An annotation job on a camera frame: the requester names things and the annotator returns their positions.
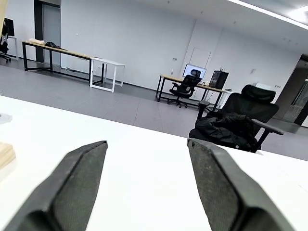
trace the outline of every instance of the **chair headrest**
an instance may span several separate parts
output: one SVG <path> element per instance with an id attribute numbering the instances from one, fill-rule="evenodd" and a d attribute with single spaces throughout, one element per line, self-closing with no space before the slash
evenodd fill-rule
<path id="1" fill-rule="evenodd" d="M 249 98 L 253 101 L 257 101 L 260 103 L 270 103 L 274 100 L 276 92 L 272 90 L 257 88 L 252 85 L 246 85 L 242 89 L 242 95 L 245 98 Z"/>
<path id="2" fill-rule="evenodd" d="M 198 70 L 193 69 L 193 70 L 191 71 L 191 75 L 192 75 L 192 76 L 195 76 L 195 77 L 200 77 L 201 71 L 198 71 Z"/>

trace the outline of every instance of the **computer monitor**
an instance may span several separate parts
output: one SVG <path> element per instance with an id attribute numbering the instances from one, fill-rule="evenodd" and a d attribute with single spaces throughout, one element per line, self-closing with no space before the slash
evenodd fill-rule
<path id="1" fill-rule="evenodd" d="M 15 36 L 14 32 L 14 22 L 12 19 L 4 18 L 5 25 L 9 28 L 9 36 Z"/>
<path id="2" fill-rule="evenodd" d="M 199 66 L 195 66 L 195 65 L 191 65 L 191 64 L 186 64 L 186 67 L 185 67 L 185 70 L 184 70 L 184 73 L 183 73 L 183 76 L 187 76 L 187 75 L 191 75 L 191 71 L 192 70 L 197 70 L 197 71 L 200 71 L 201 74 L 200 74 L 200 78 L 203 79 L 204 76 L 205 76 L 205 73 L 206 73 L 206 69 L 205 68 L 202 68 L 202 67 L 199 67 Z"/>

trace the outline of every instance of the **doorway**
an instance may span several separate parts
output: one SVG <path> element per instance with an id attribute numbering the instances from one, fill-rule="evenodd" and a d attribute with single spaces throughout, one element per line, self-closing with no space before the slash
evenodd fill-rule
<path id="1" fill-rule="evenodd" d="M 279 111 L 274 118 L 301 125 L 308 112 L 308 59 L 304 56 L 298 61 L 294 72 L 276 101 Z"/>
<path id="2" fill-rule="evenodd" d="M 61 0 L 34 0 L 35 38 L 61 46 Z M 48 51 L 36 47 L 36 61 L 49 63 Z M 61 55 L 53 53 L 54 64 L 61 64 Z"/>
<path id="3" fill-rule="evenodd" d="M 57 46 L 61 45 L 61 12 L 60 6 L 43 4 L 43 39 L 51 41 Z M 44 50 L 44 62 L 49 63 L 49 51 Z M 52 54 L 52 63 L 61 64 L 61 54 Z"/>

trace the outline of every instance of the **cable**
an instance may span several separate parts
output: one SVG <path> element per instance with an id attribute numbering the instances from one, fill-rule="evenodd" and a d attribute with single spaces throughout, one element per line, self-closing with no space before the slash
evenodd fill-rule
<path id="1" fill-rule="evenodd" d="M 214 92 L 212 92 L 212 94 L 210 95 L 210 97 L 208 97 L 205 101 L 209 101 L 209 100 L 211 99 L 213 93 L 214 93 Z"/>

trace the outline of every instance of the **white door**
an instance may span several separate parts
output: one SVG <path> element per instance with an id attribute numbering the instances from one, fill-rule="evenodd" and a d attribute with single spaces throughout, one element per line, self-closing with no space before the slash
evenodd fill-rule
<path id="1" fill-rule="evenodd" d="M 195 47 L 192 52 L 190 64 L 205 68 L 207 65 L 208 59 L 210 58 L 210 55 L 211 55 L 211 52 Z M 194 92 L 192 98 L 196 100 L 201 100 L 203 93 L 204 93 L 204 89 L 196 88 L 196 91 Z"/>
<path id="2" fill-rule="evenodd" d="M 210 54 L 211 52 L 209 51 L 205 51 L 205 50 L 195 47 L 193 49 L 189 64 L 205 68 L 207 61 L 210 57 Z"/>
<path id="3" fill-rule="evenodd" d="M 60 7 L 43 4 L 43 38 L 61 46 L 61 11 Z M 49 63 L 49 51 L 44 50 L 44 62 Z M 60 53 L 52 53 L 52 63 L 61 64 Z"/>

